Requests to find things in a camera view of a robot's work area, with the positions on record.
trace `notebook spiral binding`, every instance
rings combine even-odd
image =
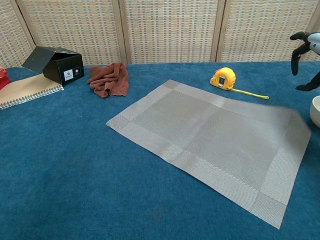
[[[7,101],[7,102],[0,104],[0,110],[12,107],[14,105],[22,104],[22,103],[25,103],[25,102],[49,95],[49,94],[53,94],[53,93],[61,91],[61,90],[64,90],[64,88],[60,85],[60,86],[52,87],[52,88],[46,89],[44,91],[40,91],[40,92],[31,94],[31,95],[28,95],[28,96],[20,97],[15,100]]]

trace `room divider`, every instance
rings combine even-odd
[[[289,61],[301,44],[291,34],[320,31],[319,0],[3,0],[0,14],[5,68],[35,46],[85,65]]]

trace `white bowl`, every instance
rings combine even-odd
[[[312,100],[310,118],[312,122],[320,128],[320,96],[316,96]]]

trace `yellow tape measure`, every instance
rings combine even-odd
[[[268,96],[258,95],[247,91],[234,89],[236,74],[231,68],[223,67],[215,71],[210,84],[223,90],[231,90],[237,93],[247,94],[262,99],[269,99]]]

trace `box lid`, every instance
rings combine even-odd
[[[68,55],[79,55],[80,53],[62,47],[36,46],[22,66],[34,72],[41,73],[54,55],[57,58],[65,58]]]

